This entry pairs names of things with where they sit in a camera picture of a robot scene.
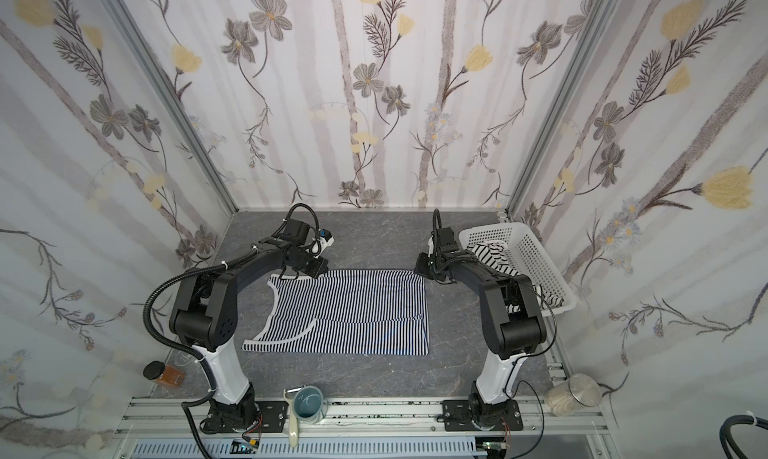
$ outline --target laundry basket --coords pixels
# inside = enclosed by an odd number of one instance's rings
[[[554,267],[554,262],[536,239],[531,229],[522,222],[504,222],[502,224],[479,225],[464,229],[458,234],[458,241],[464,247],[488,240],[502,240],[509,249],[504,251],[513,268],[531,278],[534,284],[541,285],[544,297],[550,295],[562,299],[556,304],[548,301],[554,314],[561,314],[576,307],[576,296],[566,284],[562,274]],[[542,315],[549,316],[547,306],[542,306]]]

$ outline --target wall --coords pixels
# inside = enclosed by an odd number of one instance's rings
[[[239,206],[506,205],[594,0],[124,0]]]
[[[517,211],[581,296],[558,331],[626,459],[719,458],[726,417],[768,417],[767,22],[621,0]]]
[[[143,302],[229,217],[99,0],[0,0],[0,37],[0,456],[101,457],[167,353]]]

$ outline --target gray marble tabletop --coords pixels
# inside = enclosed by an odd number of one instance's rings
[[[238,212],[219,251],[219,258],[242,255],[250,243],[271,234],[284,212]],[[427,250],[431,212],[322,212],[320,227],[336,239],[323,253],[332,269],[413,269],[418,253]],[[311,222],[305,212],[296,217]],[[497,222],[493,212],[444,212],[444,226],[457,234],[475,225]],[[285,387],[312,384],[336,397],[466,396],[485,361],[477,296],[465,285],[426,281],[429,314],[429,354],[331,355],[242,351],[244,339],[263,328],[273,305],[267,276],[240,293],[235,345],[246,377],[257,397],[277,397]],[[181,387],[156,387],[152,397],[198,397],[207,382],[189,356],[176,351],[170,363],[187,373]],[[525,379],[541,396],[552,387],[543,356],[530,358],[518,379]],[[521,389],[521,394],[531,391]]]

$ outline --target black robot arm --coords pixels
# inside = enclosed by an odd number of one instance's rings
[[[332,243],[331,233],[318,229],[315,217],[315,238],[304,245],[313,227],[291,218],[294,208],[274,234],[253,245],[257,253],[247,260],[227,266],[224,271],[193,275],[180,282],[168,322],[181,344],[199,345],[214,352],[231,339],[237,327],[237,294],[264,274],[276,269],[285,272],[290,267],[316,279],[328,270],[328,260],[320,254]]]
[[[462,282],[475,292],[485,343],[500,358],[519,351],[530,354],[546,341],[547,329],[531,279],[504,275],[479,262],[456,243],[451,228],[442,227],[437,209],[432,216],[432,251],[418,256],[416,272],[428,279]]]

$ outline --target black and white striped fabric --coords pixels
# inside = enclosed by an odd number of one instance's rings
[[[267,282],[275,294],[245,351],[427,355],[423,278],[404,270],[332,270],[318,279]]]
[[[499,241],[499,240],[488,240],[483,241],[481,243],[477,243],[474,245],[470,245],[467,247],[467,250],[470,253],[473,253],[477,256],[478,259],[480,259],[480,262],[487,265],[490,268],[493,268],[499,272],[502,272],[503,274],[507,275],[518,275],[523,274],[523,272],[518,271],[512,265],[509,263],[509,259],[507,258],[507,251],[509,250],[509,245],[505,241]],[[562,297],[558,297],[556,295],[552,295],[547,292],[543,292],[541,285],[534,285],[534,288],[536,289],[536,293],[539,295],[539,298],[543,298],[547,301],[549,304],[549,307],[552,309],[561,306],[565,299]],[[547,310],[546,306],[542,306],[542,310]]]

